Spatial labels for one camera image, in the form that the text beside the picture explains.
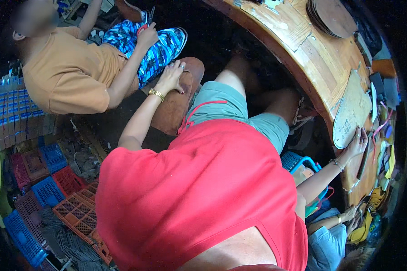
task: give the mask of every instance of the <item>red t-shirt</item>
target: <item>red t-shirt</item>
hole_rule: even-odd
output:
[[[296,185],[271,142],[234,120],[188,128],[168,150],[113,150],[102,163],[97,229],[120,270],[168,269],[250,227],[277,265],[303,271]]]

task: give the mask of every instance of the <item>scissors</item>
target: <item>scissors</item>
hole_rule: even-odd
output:
[[[139,29],[137,30],[137,37],[139,36],[140,32],[142,30],[145,30],[148,28],[148,26],[152,23],[152,17],[154,16],[154,11],[155,11],[155,6],[152,7],[151,13],[149,14],[148,17],[148,21],[147,24],[142,25],[141,27],[139,27]]]

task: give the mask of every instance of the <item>wooden tabletop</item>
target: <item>wooden tabletop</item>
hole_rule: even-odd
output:
[[[329,135],[351,69],[357,70],[362,88],[368,89],[369,69],[354,37],[339,39],[316,29],[306,14],[307,0],[285,0],[275,9],[247,0],[202,1],[249,30],[288,68],[323,117]],[[341,174],[345,189],[357,182],[361,159],[361,155],[353,159]],[[372,161],[371,154],[362,181],[347,195],[347,205],[357,204],[374,186]]]

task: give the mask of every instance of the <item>light blue shirt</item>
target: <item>light blue shirt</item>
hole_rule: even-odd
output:
[[[340,214],[338,209],[332,208],[312,223]],[[338,224],[327,230],[321,227],[308,238],[309,254],[307,267],[311,271],[334,271],[345,256],[347,229],[344,224]]]

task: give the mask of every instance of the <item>gray-green shorts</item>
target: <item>gray-green shorts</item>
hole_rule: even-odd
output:
[[[198,105],[216,100],[226,100],[227,103],[203,105],[191,116],[190,121],[193,121],[195,125],[214,119],[242,121],[265,135],[280,154],[289,133],[289,126],[285,120],[270,113],[262,113],[249,118],[246,99],[227,84],[215,81],[206,82],[195,97],[186,119]]]

